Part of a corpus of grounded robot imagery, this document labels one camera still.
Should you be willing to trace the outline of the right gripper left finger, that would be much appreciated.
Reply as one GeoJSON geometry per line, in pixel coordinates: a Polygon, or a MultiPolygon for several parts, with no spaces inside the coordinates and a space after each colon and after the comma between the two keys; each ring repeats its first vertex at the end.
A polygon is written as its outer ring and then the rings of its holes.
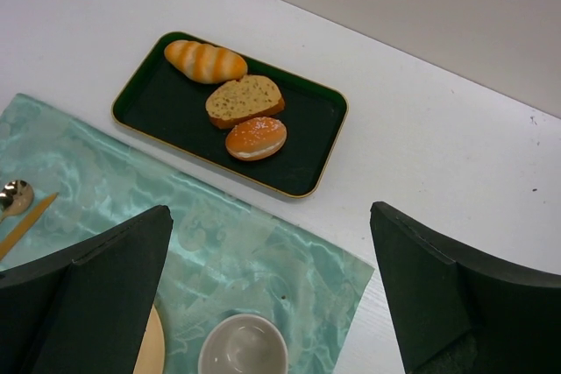
{"type": "Polygon", "coordinates": [[[159,205],[1,272],[3,373],[131,373],[173,219],[159,205]]]}

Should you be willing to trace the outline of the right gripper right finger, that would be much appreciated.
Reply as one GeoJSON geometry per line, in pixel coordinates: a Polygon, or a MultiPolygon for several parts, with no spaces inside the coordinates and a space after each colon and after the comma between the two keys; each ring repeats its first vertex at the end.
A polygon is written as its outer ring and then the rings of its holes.
{"type": "Polygon", "coordinates": [[[407,373],[558,373],[560,277],[494,257],[382,201],[370,226],[407,373]]]}

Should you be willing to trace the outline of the brown bread slice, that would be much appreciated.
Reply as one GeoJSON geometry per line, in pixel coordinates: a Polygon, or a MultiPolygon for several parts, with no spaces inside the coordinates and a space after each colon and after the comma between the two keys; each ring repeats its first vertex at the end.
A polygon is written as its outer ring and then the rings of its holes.
{"type": "Polygon", "coordinates": [[[230,129],[260,116],[272,116],[285,109],[278,86],[263,75],[245,75],[228,81],[206,100],[210,121],[219,129],[230,129]]]}

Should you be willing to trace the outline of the striped long bread roll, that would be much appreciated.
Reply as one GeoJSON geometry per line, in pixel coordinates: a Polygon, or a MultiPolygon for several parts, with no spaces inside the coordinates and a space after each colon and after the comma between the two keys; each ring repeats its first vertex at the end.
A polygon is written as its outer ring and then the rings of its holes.
{"type": "Polygon", "coordinates": [[[238,80],[248,72],[248,65],[239,54],[196,41],[173,41],[165,47],[164,56],[191,81],[202,84],[238,80]]]}

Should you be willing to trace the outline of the beige round plate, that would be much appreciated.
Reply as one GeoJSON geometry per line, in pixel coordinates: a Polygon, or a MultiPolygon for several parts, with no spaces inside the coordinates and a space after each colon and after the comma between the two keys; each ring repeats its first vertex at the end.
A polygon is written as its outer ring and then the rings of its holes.
{"type": "Polygon", "coordinates": [[[165,358],[164,331],[157,309],[152,306],[133,374],[162,374],[165,358]]]}

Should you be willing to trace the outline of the teal patterned placemat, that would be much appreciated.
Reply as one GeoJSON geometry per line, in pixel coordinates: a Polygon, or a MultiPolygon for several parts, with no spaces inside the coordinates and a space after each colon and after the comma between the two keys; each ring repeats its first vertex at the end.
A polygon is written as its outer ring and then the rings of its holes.
{"type": "Polygon", "coordinates": [[[373,268],[27,95],[1,114],[1,179],[55,201],[1,266],[87,239],[158,204],[174,221],[155,306],[165,370],[195,373],[202,344],[239,313],[273,322],[292,373],[333,372],[373,268]]]}

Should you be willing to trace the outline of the purple ceramic mug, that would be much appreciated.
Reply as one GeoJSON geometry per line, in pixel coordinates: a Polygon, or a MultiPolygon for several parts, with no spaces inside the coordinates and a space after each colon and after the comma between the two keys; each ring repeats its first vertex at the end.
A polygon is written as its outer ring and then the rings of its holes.
{"type": "Polygon", "coordinates": [[[207,335],[198,357],[198,372],[287,374],[288,347],[268,319],[235,314],[207,335]]]}

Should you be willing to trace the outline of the cream filled sesame bun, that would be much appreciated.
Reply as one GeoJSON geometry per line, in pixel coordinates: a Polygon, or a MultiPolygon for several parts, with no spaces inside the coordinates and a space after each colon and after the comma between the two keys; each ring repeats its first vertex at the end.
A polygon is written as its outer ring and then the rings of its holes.
{"type": "Polygon", "coordinates": [[[288,130],[285,124],[272,117],[254,117],[236,125],[225,139],[227,152],[243,161],[268,158],[285,144],[288,130]]]}

